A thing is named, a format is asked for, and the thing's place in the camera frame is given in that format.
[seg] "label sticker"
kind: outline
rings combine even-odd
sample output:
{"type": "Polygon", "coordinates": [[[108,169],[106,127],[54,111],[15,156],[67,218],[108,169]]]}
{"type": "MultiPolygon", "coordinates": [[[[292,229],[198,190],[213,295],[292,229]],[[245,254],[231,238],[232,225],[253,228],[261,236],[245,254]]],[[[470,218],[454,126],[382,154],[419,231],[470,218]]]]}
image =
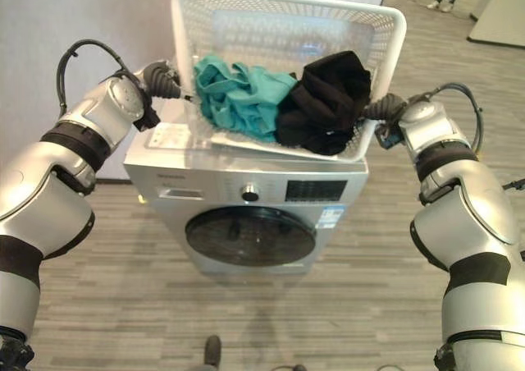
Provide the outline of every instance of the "label sticker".
{"type": "Polygon", "coordinates": [[[161,122],[149,139],[149,148],[185,149],[189,144],[191,133],[185,123],[161,122]]]}
{"type": "Polygon", "coordinates": [[[315,227],[317,229],[333,229],[336,227],[337,222],[345,213],[346,207],[342,205],[333,205],[325,207],[322,210],[321,217],[317,221],[315,227]]]}

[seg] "washing machine door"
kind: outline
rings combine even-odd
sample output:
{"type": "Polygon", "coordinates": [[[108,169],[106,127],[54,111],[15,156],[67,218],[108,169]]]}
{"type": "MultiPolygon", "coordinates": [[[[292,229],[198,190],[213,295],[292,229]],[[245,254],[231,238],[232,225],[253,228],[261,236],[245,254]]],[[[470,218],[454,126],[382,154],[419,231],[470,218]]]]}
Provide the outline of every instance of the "washing machine door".
{"type": "Polygon", "coordinates": [[[315,247],[315,229],[268,207],[225,207],[186,225],[186,240],[204,256],[240,266],[276,266],[302,259],[315,247]]]}

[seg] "white wall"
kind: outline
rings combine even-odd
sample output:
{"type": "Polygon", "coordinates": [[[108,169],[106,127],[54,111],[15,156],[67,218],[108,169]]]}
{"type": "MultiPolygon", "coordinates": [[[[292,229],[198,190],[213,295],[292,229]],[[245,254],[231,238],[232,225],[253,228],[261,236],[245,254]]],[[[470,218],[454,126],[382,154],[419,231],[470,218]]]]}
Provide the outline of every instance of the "white wall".
{"type": "MultiPolygon", "coordinates": [[[[353,0],[378,4],[381,0],[353,0]]],[[[130,69],[173,55],[169,0],[0,0],[0,167],[57,119],[55,71],[77,39],[100,39],[130,69]]],[[[69,105],[116,67],[96,48],[81,48],[66,71],[69,105]]],[[[99,172],[127,178],[121,162],[132,135],[99,172]]]]}

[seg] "black cable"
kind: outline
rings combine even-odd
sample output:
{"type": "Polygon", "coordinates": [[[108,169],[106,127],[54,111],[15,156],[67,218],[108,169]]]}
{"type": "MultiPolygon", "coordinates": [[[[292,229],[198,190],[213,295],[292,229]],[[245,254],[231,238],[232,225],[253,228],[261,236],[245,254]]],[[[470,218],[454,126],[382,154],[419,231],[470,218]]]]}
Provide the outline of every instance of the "black cable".
{"type": "Polygon", "coordinates": [[[60,103],[60,117],[64,115],[67,111],[67,104],[66,104],[66,86],[64,84],[64,78],[66,74],[66,66],[67,62],[70,60],[71,57],[78,57],[78,53],[76,53],[76,50],[79,47],[82,47],[83,45],[96,45],[97,47],[100,47],[107,53],[109,53],[113,59],[121,66],[121,69],[119,72],[123,75],[128,76],[132,80],[135,79],[135,76],[129,71],[127,66],[124,64],[124,62],[121,60],[121,57],[119,57],[115,51],[113,51],[109,46],[106,44],[94,40],[94,39],[83,39],[79,40],[73,45],[69,47],[69,49],[62,55],[60,58],[60,62],[58,63],[57,67],[57,95],[58,95],[58,102],[60,103]]]}
{"type": "Polygon", "coordinates": [[[376,369],[376,371],[381,371],[382,369],[385,369],[386,367],[393,367],[395,369],[398,369],[399,371],[404,371],[399,365],[393,365],[393,364],[385,364],[376,369]]]}
{"type": "Polygon", "coordinates": [[[517,181],[511,181],[508,184],[503,185],[504,190],[515,189],[515,190],[525,190],[525,178],[517,181]]]}
{"type": "Polygon", "coordinates": [[[470,103],[472,104],[474,113],[476,114],[476,134],[474,135],[474,140],[472,142],[472,149],[474,150],[476,154],[478,154],[482,149],[483,136],[485,134],[485,126],[483,123],[482,109],[477,105],[476,99],[474,98],[472,91],[465,84],[461,84],[459,82],[449,82],[447,84],[438,86],[432,92],[428,92],[428,96],[429,98],[431,98],[434,95],[446,89],[458,90],[459,92],[466,95],[468,99],[470,100],[470,103]]]}

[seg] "teal clothing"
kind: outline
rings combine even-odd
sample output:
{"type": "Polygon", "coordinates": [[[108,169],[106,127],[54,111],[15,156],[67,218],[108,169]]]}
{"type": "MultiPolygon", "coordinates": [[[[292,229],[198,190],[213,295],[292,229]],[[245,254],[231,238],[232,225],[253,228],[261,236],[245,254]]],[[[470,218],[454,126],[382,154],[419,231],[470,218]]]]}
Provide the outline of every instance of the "teal clothing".
{"type": "Polygon", "coordinates": [[[277,105],[297,80],[284,72],[234,63],[207,55],[194,67],[203,115],[215,126],[275,142],[277,105]]]}

